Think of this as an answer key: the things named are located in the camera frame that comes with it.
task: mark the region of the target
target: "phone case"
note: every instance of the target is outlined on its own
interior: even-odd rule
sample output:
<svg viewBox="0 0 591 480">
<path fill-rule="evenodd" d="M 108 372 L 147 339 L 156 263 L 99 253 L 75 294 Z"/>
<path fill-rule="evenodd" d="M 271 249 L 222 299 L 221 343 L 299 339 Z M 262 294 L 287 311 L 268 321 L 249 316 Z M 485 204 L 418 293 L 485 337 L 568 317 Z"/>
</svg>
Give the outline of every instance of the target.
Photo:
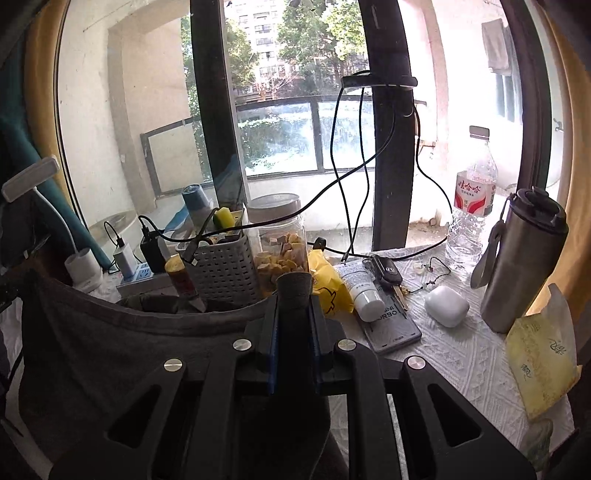
<svg viewBox="0 0 591 480">
<path fill-rule="evenodd" d="M 404 318 L 391 295 L 385 292 L 377 281 L 374 281 L 374 285 L 386 305 L 386 311 L 379 320 L 374 322 L 368 323 L 360 320 L 365 336 L 374 352 L 387 353 L 409 343 L 418 342 L 421 339 L 421 330 L 418 329 L 410 315 L 408 318 Z"/>
</svg>

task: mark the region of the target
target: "white lamp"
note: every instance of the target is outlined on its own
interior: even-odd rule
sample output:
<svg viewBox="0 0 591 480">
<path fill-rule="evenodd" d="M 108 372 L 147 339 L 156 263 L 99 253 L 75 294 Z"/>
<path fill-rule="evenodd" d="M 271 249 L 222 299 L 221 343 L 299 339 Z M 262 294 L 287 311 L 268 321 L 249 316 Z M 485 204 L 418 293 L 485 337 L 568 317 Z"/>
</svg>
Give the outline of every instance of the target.
<svg viewBox="0 0 591 480">
<path fill-rule="evenodd" d="M 60 212 L 37 190 L 38 185 L 52 178 L 59 170 L 60 167 L 54 157 L 42 158 L 40 161 L 17 173 L 2 185 L 2 195 L 7 202 L 12 203 L 26 192 L 32 190 L 53 210 L 64 225 L 66 232 L 68 232 L 70 242 L 74 248 L 74 254 L 70 255 L 64 262 L 72 278 L 74 288 L 84 292 L 90 292 L 102 282 L 103 272 L 100 265 L 90 248 L 84 248 L 78 251 L 72 233 L 66 221 L 60 215 Z"/>
</svg>

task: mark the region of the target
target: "textured tablecloth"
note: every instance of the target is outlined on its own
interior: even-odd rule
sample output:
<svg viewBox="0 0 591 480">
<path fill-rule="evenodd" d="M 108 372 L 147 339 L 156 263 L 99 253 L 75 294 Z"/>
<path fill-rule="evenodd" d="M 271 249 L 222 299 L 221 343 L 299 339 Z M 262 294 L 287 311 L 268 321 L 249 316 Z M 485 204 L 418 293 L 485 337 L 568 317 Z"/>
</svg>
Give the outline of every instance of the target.
<svg viewBox="0 0 591 480">
<path fill-rule="evenodd" d="M 398 249 L 380 252 L 385 257 L 400 257 L 421 248 Z M 404 279 L 403 285 L 409 290 L 419 288 L 446 270 L 433 262 L 434 273 L 419 275 L 413 265 L 417 262 L 428 264 L 431 257 L 444 262 L 444 245 L 409 260 L 397 262 Z M 409 318 L 417 324 L 423 336 L 419 342 L 386 354 L 393 360 L 404 360 L 411 355 L 420 355 L 435 367 L 451 385 L 459 390 L 480 413 L 482 413 L 513 445 L 519 442 L 528 429 L 525 408 L 505 357 L 505 335 L 494 333 L 480 317 L 480 301 L 484 288 L 472 290 L 469 280 L 455 273 L 439 279 L 437 285 L 447 285 L 470 304 L 464 322 L 455 328 L 446 328 L 425 312 L 424 298 L 428 291 L 419 291 L 406 297 L 410 306 Z M 340 314 L 347 336 L 369 346 L 356 316 Z M 348 452 L 346 399 L 333 397 L 330 402 L 332 429 L 339 446 Z M 564 396 L 542 418 L 554 423 L 550 450 L 558 447 L 573 432 L 573 416 L 569 400 Z"/>
</svg>

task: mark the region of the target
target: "yellow bag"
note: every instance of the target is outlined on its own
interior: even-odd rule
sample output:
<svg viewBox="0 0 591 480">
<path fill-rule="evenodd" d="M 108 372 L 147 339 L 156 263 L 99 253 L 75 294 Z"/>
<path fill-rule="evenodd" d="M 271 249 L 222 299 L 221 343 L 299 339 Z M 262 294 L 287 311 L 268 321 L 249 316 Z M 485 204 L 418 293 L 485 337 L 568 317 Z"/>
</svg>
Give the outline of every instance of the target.
<svg viewBox="0 0 591 480">
<path fill-rule="evenodd" d="M 530 420 L 565 395 L 581 376 L 569 304 L 552 283 L 540 313 L 517 319 L 507 334 L 507 360 Z"/>
<path fill-rule="evenodd" d="M 335 312 L 353 312 L 353 300 L 349 290 L 334 267 L 325 259 L 322 250 L 308 253 L 308 266 L 312 274 L 313 293 L 320 297 L 324 315 L 332 317 Z"/>
</svg>

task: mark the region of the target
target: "white charger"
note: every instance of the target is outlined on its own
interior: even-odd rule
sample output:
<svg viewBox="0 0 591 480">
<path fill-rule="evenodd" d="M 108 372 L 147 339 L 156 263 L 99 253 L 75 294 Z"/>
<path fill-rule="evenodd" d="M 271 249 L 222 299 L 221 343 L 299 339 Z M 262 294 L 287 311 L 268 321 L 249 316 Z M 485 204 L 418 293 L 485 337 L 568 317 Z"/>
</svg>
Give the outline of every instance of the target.
<svg viewBox="0 0 591 480">
<path fill-rule="evenodd" d="M 117 248 L 113 253 L 113 258 L 123 278 L 134 276 L 135 271 L 138 269 L 138 262 L 129 244 L 125 243 L 120 236 L 117 237 Z"/>
</svg>

